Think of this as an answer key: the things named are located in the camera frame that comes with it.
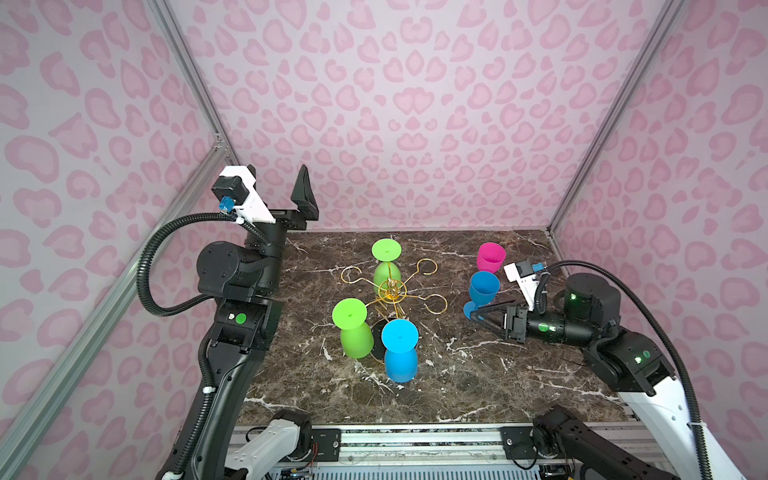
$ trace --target black cable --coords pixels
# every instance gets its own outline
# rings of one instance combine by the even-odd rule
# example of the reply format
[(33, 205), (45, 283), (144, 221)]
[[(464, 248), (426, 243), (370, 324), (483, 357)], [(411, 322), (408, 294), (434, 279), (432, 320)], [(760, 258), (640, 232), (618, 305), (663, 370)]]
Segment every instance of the black cable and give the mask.
[[(210, 333), (214, 329), (214, 325), (211, 325), (205, 336), (200, 341), (200, 346), (197, 349), (197, 363), (200, 365), (200, 373), (202, 373), (203, 379), (200, 382), (202, 387), (216, 387), (214, 380), (214, 371), (210, 367), (208, 362), (208, 343), (210, 342)], [(190, 435), (187, 437), (187, 441), (184, 443), (184, 448), (181, 450), (181, 454), (176, 460), (174, 465), (174, 474), (181, 475), (184, 473), (184, 469), (187, 467), (190, 458), (192, 457), (197, 443), (200, 441), (200, 435), (203, 433), (203, 428), (208, 421), (210, 409), (214, 404), (215, 391), (203, 393), (203, 402), (200, 404), (200, 411), (197, 413), (197, 419), (192, 427)]]
[(530, 470), (531, 468), (534, 468), (536, 466), (536, 460), (538, 460), (538, 452), (536, 452), (536, 454), (533, 456), (533, 462), (529, 466), (524, 467), (520, 465), (517, 460), (515, 460), (515, 444), (513, 443), (512, 445), (510, 445), (510, 447), (512, 450), (512, 462), (514, 462), (518, 468), (521, 468), (523, 470)]
[(587, 478), (587, 472), (590, 470), (591, 468), (582, 463), (581, 468), (578, 471), (578, 480), (585, 480)]
[(266, 428), (266, 427), (253, 427), (253, 428), (249, 429), (247, 432), (245, 432), (245, 441), (246, 441), (246, 442), (250, 442), (250, 439), (248, 438), (248, 435), (249, 435), (251, 432), (254, 432), (254, 431), (256, 431), (256, 430), (264, 430), (265, 428)]
[[(163, 243), (163, 240), (168, 238), (169, 235), (181, 227), (190, 225), (192, 223), (207, 221), (234, 222), (236, 219), (237, 215), (234, 213), (191, 214), (179, 217), (176, 220), (171, 220), (170, 222), (160, 227), (160, 229), (155, 232), (154, 235), (152, 235), (152, 237), (150, 237), (150, 239), (147, 241), (147, 246), (145, 246), (144, 250), (141, 252), (141, 256), (139, 257), (136, 269), (136, 293), (138, 293), (139, 300), (141, 300), (141, 305), (143, 305), (144, 308), (152, 315), (172, 316), (190, 309), (200, 302), (212, 299), (213, 297), (211, 295), (198, 295), (187, 300), (186, 302), (182, 302), (178, 305), (170, 307), (162, 307), (157, 305), (157, 303), (155, 303), (154, 299), (152, 298), (152, 292), (150, 291), (149, 287), (149, 273), (152, 267), (152, 260), (154, 259), (154, 255), (157, 253), (157, 250), (160, 248), (160, 245)], [(264, 246), (268, 247), (272, 244), (266, 238), (264, 233), (256, 228), (252, 223), (242, 223), (241, 227), (248, 230), (249, 233), (253, 234)]]
[(594, 263), (584, 262), (582, 260), (563, 260), (561, 262), (555, 262), (552, 265), (548, 266), (546, 269), (546, 271), (548, 271), (550, 275), (547, 275), (546, 277), (542, 277), (541, 281), (536, 287), (536, 293), (534, 295), (534, 311), (541, 313), (542, 306), (544, 308), (544, 311), (546, 310), (546, 306), (547, 306), (546, 295), (543, 294), (544, 289), (546, 287), (546, 283), (547, 281), (549, 281), (551, 277), (551, 272), (563, 266), (581, 266), (584, 268), (594, 270), (598, 272), (600, 275), (605, 276), (610, 281), (615, 283), (616, 286), (618, 286), (619, 289), (622, 292), (624, 292), (629, 297), (630, 300), (632, 300), (632, 303), (634, 303), (634, 305), (640, 310), (640, 312), (643, 314), (645, 319), (648, 320), (648, 323), (650, 324), (651, 328), (654, 329), (654, 332), (656, 333), (656, 335), (658, 335), (659, 339), (661, 340), (661, 343), (664, 344), (664, 348), (667, 349), (667, 351), (670, 354), (670, 357), (672, 357), (672, 363), (674, 363), (675, 368), (677, 369), (677, 374), (680, 377), (680, 384), (682, 384), (683, 391), (685, 393), (685, 403), (688, 405), (688, 412), (690, 414), (689, 427), (691, 429), (691, 432), (694, 435), (694, 444), (696, 445), (696, 455), (699, 460), (699, 470), (701, 473), (701, 479), (712, 480), (712, 470), (710, 468), (710, 460), (709, 460), (709, 457), (707, 456), (707, 444), (704, 439), (703, 426), (701, 425), (701, 411), (699, 410), (699, 402), (696, 399), (694, 386), (690, 382), (688, 369), (685, 367), (682, 357), (680, 357), (680, 354), (677, 352), (677, 349), (672, 344), (672, 341), (670, 340), (667, 333), (664, 332), (664, 329), (661, 328), (661, 325), (659, 325), (659, 322), (656, 320), (653, 313), (650, 312), (650, 310), (645, 306), (643, 301), (640, 300), (640, 298), (637, 295), (635, 295), (635, 293), (632, 290), (630, 290), (630, 288), (626, 284), (624, 284), (624, 282), (619, 280), (619, 278), (615, 276), (613, 273), (607, 271), (601, 266), (595, 265)]

